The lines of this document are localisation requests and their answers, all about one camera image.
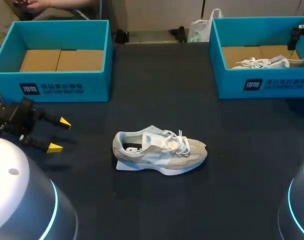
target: glowing blue ring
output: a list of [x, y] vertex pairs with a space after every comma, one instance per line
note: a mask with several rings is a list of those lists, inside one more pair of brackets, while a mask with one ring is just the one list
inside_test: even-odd
[[290, 184], [290, 187], [288, 189], [288, 195], [287, 195], [287, 199], [288, 199], [288, 206], [290, 207], [290, 211], [291, 211], [291, 214], [292, 214], [292, 217], [296, 223], [296, 225], [298, 226], [298, 228], [302, 231], [302, 233], [304, 234], [304, 229], [301, 227], [301, 225], [298, 223], [298, 221], [296, 220], [294, 214], [293, 214], [293, 211], [292, 211], [292, 207], [291, 207], [291, 203], [290, 203], [290, 190], [291, 190], [291, 186], [292, 186], [292, 183], [293, 183], [293, 180]]
[[54, 183], [52, 182], [53, 188], [54, 188], [54, 193], [55, 193], [55, 207], [54, 207], [54, 212], [53, 212], [53, 216], [52, 219], [50, 220], [50, 223], [48, 224], [45, 232], [43, 233], [43, 235], [41, 236], [41, 238], [39, 240], [44, 240], [48, 234], [48, 232], [51, 230], [51, 227], [54, 223], [55, 217], [56, 217], [56, 213], [57, 213], [57, 206], [58, 206], [58, 196], [57, 196], [57, 191], [56, 191], [56, 187], [54, 185]]

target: black table surface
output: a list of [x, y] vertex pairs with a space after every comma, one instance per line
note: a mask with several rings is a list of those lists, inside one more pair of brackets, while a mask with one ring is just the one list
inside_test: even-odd
[[[63, 153], [24, 148], [73, 202], [80, 240], [278, 239], [304, 161], [304, 99], [219, 100], [207, 43], [118, 46], [112, 79], [108, 103], [38, 104], [72, 122], [35, 129]], [[150, 125], [206, 143], [205, 163], [178, 176], [114, 170], [115, 133]]]

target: plastic bag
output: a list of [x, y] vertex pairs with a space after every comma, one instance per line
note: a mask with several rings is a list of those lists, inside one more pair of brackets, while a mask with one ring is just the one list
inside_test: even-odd
[[210, 20], [198, 20], [192, 22], [190, 31], [188, 33], [188, 42], [208, 42], [210, 40], [210, 33], [213, 18], [222, 18], [222, 11], [218, 8], [212, 11]]

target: shoe sole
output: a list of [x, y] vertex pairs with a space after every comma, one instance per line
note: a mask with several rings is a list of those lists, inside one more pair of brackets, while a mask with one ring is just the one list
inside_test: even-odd
[[160, 173], [162, 173], [164, 175], [174, 176], [174, 175], [179, 175], [179, 174], [186, 173], [188, 171], [191, 171], [194, 168], [197, 168], [198, 166], [200, 166], [204, 162], [204, 160], [201, 161], [201, 162], [198, 162], [198, 163], [196, 163], [192, 166], [189, 166], [189, 167], [186, 167], [186, 168], [183, 168], [183, 169], [175, 169], [175, 170], [155, 166], [155, 165], [152, 165], [152, 164], [130, 163], [130, 162], [118, 160], [117, 165], [116, 165], [116, 169], [117, 170], [122, 170], [122, 171], [140, 171], [140, 170], [144, 170], [144, 169], [153, 169], [153, 170], [159, 171]]

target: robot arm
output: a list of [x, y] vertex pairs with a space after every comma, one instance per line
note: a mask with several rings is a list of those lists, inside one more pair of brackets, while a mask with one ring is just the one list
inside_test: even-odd
[[34, 101], [24, 97], [20, 103], [5, 104], [0, 98], [0, 134], [7, 132], [20, 138], [24, 146], [42, 149], [46, 153], [59, 153], [63, 147], [52, 142], [42, 142], [32, 138], [36, 122], [45, 120], [53, 125], [69, 130], [71, 124], [63, 117], [52, 116], [43, 109], [34, 109]]
[[304, 25], [293, 27], [291, 31], [291, 39], [287, 44], [287, 50], [291, 51], [291, 53], [293, 53], [295, 50], [296, 44], [299, 41], [301, 35], [304, 35]]

